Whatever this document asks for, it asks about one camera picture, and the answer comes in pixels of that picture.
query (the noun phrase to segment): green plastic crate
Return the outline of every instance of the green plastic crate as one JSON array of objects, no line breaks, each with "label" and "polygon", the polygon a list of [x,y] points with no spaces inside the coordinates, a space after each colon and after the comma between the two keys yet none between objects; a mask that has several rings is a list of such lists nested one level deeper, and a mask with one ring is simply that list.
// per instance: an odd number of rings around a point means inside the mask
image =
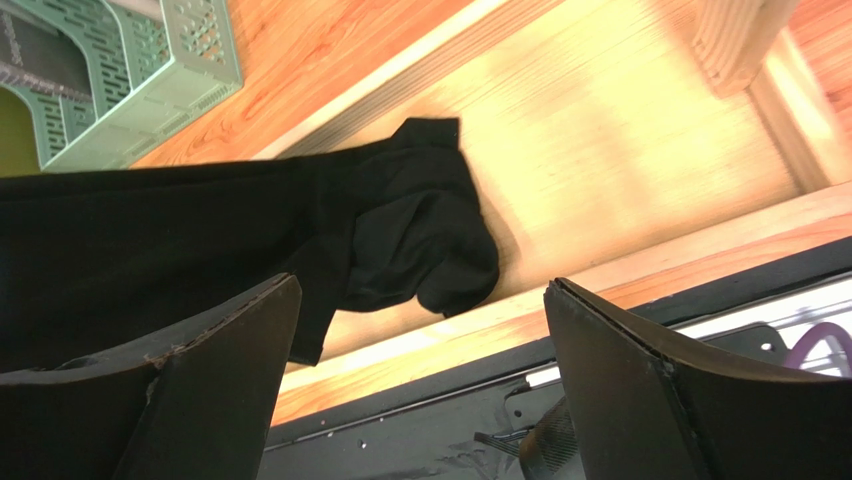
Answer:
[{"label": "green plastic crate", "polygon": [[163,24],[103,0],[13,1],[74,40],[92,83],[93,109],[55,99],[66,143],[39,148],[44,171],[126,168],[243,85],[225,0],[161,0]]},{"label": "green plastic crate", "polygon": [[21,86],[2,87],[17,95],[30,109],[39,160],[58,155],[94,122],[91,104],[45,95]]}]

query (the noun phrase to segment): black fabric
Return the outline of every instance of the black fabric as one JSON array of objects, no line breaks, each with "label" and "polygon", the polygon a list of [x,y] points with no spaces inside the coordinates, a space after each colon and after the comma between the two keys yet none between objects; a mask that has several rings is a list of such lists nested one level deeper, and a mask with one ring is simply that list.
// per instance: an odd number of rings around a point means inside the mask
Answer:
[{"label": "black fabric", "polygon": [[4,480],[251,480],[299,313],[279,275],[62,369],[0,374]]},{"label": "black fabric", "polygon": [[336,309],[476,306],[497,250],[458,128],[410,119],[323,155],[0,181],[0,371],[57,367],[279,272],[302,286],[302,363]]},{"label": "black fabric", "polygon": [[589,480],[852,478],[849,379],[706,345],[565,279],[544,305]]}]

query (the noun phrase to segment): white strip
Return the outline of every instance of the white strip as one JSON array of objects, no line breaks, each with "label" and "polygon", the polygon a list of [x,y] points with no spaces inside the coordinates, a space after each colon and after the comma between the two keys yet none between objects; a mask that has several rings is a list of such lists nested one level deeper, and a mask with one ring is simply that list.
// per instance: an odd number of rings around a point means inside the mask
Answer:
[{"label": "white strip", "polygon": [[559,381],[560,378],[559,367],[550,367],[527,375],[527,383],[530,384],[530,387],[536,388],[546,383]]},{"label": "white strip", "polygon": [[[727,315],[708,318],[679,328],[673,328],[673,330],[687,337],[699,339],[763,323],[770,324],[778,329],[784,343],[788,347],[792,347],[812,325],[826,319],[827,316],[831,316],[832,312],[848,308],[849,303],[852,303],[852,294],[850,292],[852,292],[852,278],[838,280],[827,285],[794,293]],[[789,323],[790,319],[801,318],[803,314],[808,315],[808,319],[813,319],[814,321],[784,328],[784,324]],[[852,320],[847,320],[850,317],[852,315],[841,314],[831,320],[841,327],[846,328],[846,330],[850,330],[852,328]],[[814,351],[808,356],[808,363],[803,365],[804,369],[839,376],[840,370],[837,368],[819,370],[820,368],[826,369],[826,367],[833,365],[828,357],[830,353],[829,351],[817,351],[814,348]],[[531,388],[553,383],[560,379],[559,367],[556,366],[547,367],[526,376],[527,383]]]},{"label": "white strip", "polygon": [[441,45],[470,28],[471,25],[490,15],[507,1],[509,0],[474,1],[447,21],[435,27],[434,30],[412,43],[398,55],[388,60],[384,65],[374,70],[373,73],[364,77],[364,79],[356,83],[342,95],[311,114],[310,117],[287,131],[284,135],[278,137],[277,140],[252,157],[252,160],[265,160],[276,157],[299,140],[308,136],[311,132],[343,113],[355,102],[373,92],[388,80],[396,77],[426,55],[437,50]]}]

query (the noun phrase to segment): cable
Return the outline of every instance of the cable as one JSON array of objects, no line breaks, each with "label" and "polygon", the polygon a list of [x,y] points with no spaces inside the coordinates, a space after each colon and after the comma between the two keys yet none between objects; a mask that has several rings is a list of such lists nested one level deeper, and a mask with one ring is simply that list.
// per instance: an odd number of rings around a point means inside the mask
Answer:
[{"label": "cable", "polygon": [[800,369],[811,350],[826,337],[834,337],[837,340],[846,355],[846,362],[852,369],[852,337],[841,326],[831,322],[822,322],[811,327],[790,349],[790,353],[787,354],[787,359],[784,361],[784,366]]}]

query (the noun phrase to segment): wooden beam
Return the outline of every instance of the wooden beam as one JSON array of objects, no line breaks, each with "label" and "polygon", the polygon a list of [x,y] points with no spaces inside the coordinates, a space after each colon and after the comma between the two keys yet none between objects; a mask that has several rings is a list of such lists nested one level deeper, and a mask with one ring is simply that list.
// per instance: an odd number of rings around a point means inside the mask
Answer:
[{"label": "wooden beam", "polygon": [[[852,184],[804,195],[568,277],[622,308],[852,235]],[[273,425],[548,335],[546,285],[285,375]]]},{"label": "wooden beam", "polygon": [[720,97],[747,87],[799,0],[702,0],[695,56]]},{"label": "wooden beam", "polygon": [[852,180],[852,149],[834,107],[785,28],[748,88],[804,192]]}]

